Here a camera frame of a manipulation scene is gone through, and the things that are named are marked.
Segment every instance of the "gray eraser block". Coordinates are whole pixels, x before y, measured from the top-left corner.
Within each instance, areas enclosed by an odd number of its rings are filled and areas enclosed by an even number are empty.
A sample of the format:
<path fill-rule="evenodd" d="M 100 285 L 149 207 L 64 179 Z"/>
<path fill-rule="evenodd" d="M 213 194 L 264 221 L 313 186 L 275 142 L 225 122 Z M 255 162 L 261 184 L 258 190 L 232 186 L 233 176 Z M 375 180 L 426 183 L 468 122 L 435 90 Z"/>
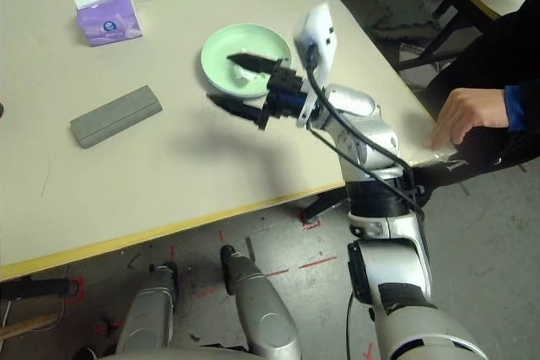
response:
<path fill-rule="evenodd" d="M 80 146 L 86 149 L 161 110 L 161 104 L 152 90 L 142 86 L 71 120 L 71 131 Z"/>

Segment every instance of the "black cable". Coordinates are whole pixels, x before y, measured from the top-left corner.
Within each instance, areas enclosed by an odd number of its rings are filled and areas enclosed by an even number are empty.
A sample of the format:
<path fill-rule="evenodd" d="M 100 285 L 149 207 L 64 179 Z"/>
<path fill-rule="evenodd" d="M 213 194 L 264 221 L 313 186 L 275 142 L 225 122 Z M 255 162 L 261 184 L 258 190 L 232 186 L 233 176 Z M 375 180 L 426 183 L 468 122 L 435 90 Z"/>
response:
<path fill-rule="evenodd" d="M 351 292 L 351 296 L 348 299 L 347 305 L 347 318 L 345 325 L 345 348 L 347 350 L 347 360 L 351 360 L 351 341 L 350 341 L 350 328 L 351 328 L 351 308 L 353 308 L 354 292 Z"/>
<path fill-rule="evenodd" d="M 372 147 L 375 151 L 378 153 L 386 156 L 391 161 L 393 161 L 396 164 L 399 164 L 403 167 L 403 170 L 405 171 L 405 174 L 407 176 L 408 180 L 408 186 L 409 188 L 414 188 L 414 176 L 413 176 L 413 169 L 409 166 L 407 162 L 405 162 L 403 159 L 398 157 L 396 154 L 390 152 L 389 150 L 383 148 L 381 145 L 379 145 L 376 142 L 371 141 L 365 134 L 358 131 L 356 128 L 352 127 L 350 123 L 348 123 L 347 119 L 340 115 L 334 106 L 330 104 L 328 101 L 328 98 L 326 95 L 324 95 L 321 87 L 317 83 L 315 79 L 315 69 L 316 69 L 316 53 L 317 53 L 317 47 L 316 45 L 311 45 L 307 51 L 307 63 L 306 63 L 306 71 L 307 71 L 307 78 L 310 82 L 311 87 L 313 88 L 313 91 L 316 93 L 317 98 L 321 101 L 322 105 L 325 106 L 325 108 L 328 110 L 330 115 L 345 128 L 347 131 L 349 131 L 351 134 L 353 134 L 357 139 L 359 139 L 361 142 L 365 143 L 366 145 L 369 145 Z"/>
<path fill-rule="evenodd" d="M 415 211 L 421 222 L 424 221 L 424 217 L 425 217 L 425 214 L 424 214 L 424 210 L 422 209 L 421 206 L 419 206 L 414 200 L 412 200 L 410 197 L 408 197 L 405 193 L 403 193 L 401 190 L 399 190 L 398 188 L 396 188 L 395 186 L 391 185 L 390 183 L 384 181 L 384 179 L 382 179 L 379 175 L 377 175 L 375 172 L 372 172 L 371 170 L 369 170 L 368 168 L 366 168 L 365 166 L 363 166 L 362 164 L 359 164 L 358 162 L 354 162 L 349 156 L 347 156 L 345 153 L 343 153 L 342 151 L 340 151 L 339 149 L 337 149 L 336 147 L 334 147 L 331 143 L 329 143 L 329 141 L 327 141 L 321 134 L 319 134 L 318 132 L 316 132 L 313 128 L 311 128 L 311 123 L 308 121 L 306 123 L 307 125 L 307 129 L 309 132 L 311 132 L 311 134 L 313 134 L 317 139 L 319 139 L 321 142 L 323 142 L 327 147 L 329 147 L 332 151 L 334 151 L 335 153 L 337 153 L 337 155 L 340 157 L 340 158 L 343 158 L 345 159 L 347 162 L 349 162 L 350 164 L 352 164 L 355 168 L 359 169 L 359 170 L 362 170 L 364 173 L 366 173 L 368 176 L 372 177 L 373 179 L 379 181 L 383 187 L 385 187 L 387 190 L 391 191 L 392 193 L 394 193 L 395 195 L 401 197 L 406 203 L 407 205 L 413 210 Z"/>

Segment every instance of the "purple tissue box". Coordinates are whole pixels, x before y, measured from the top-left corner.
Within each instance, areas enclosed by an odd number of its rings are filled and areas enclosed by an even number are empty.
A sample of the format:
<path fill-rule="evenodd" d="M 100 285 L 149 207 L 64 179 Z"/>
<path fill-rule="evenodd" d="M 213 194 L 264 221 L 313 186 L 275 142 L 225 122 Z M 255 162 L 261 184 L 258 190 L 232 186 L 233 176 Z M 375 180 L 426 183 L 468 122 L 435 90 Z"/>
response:
<path fill-rule="evenodd" d="M 73 0 L 77 24 L 91 46 L 143 36 L 132 0 Z"/>

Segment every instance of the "green bowl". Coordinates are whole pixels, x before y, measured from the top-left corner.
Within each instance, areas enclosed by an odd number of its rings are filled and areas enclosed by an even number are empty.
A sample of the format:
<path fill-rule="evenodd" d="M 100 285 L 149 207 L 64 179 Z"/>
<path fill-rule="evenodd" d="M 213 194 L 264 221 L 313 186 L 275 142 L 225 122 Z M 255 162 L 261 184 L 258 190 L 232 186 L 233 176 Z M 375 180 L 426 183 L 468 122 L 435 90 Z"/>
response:
<path fill-rule="evenodd" d="M 238 24 L 213 33 L 201 52 L 202 69 L 217 89 L 241 99 L 262 97 L 267 93 L 267 74 L 251 75 L 227 59 L 249 52 L 268 59 L 283 59 L 290 65 L 291 53 L 285 40 L 275 31 L 255 24 Z"/>

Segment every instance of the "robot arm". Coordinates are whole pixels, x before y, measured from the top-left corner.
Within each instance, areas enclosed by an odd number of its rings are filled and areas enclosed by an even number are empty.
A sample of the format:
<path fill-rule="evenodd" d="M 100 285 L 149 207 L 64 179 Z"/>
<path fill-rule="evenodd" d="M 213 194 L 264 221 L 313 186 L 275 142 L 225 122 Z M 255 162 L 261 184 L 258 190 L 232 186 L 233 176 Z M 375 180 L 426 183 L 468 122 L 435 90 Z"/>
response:
<path fill-rule="evenodd" d="M 296 39 L 300 59 L 307 69 L 313 65 L 308 50 L 317 50 L 317 76 L 324 82 L 335 51 L 332 20 L 324 8 L 308 17 L 305 30 Z M 322 24 L 313 24 L 315 15 Z M 357 239 L 348 245 L 348 268 L 354 296 L 371 306 L 377 340 L 383 359 L 482 359 L 487 358 L 472 337 L 449 315 L 430 303 L 431 273 L 421 223 L 415 211 L 380 181 L 358 169 L 368 169 L 379 179 L 405 191 L 403 167 L 389 159 L 388 153 L 353 134 L 361 132 L 371 142 L 397 155 L 395 132 L 382 120 L 381 109 L 367 94 L 339 85 L 328 85 L 322 95 L 333 107 L 333 114 L 313 95 L 310 82 L 296 72 L 250 54 L 235 54 L 229 59 L 256 73 L 270 75 L 268 94 L 262 109 L 241 101 L 209 96 L 231 114 L 254 121 L 262 130 L 270 116 L 293 116 L 297 124 L 325 131 L 332 137 L 340 156 L 351 211 L 351 232 Z M 342 118 L 337 120 L 336 112 Z"/>

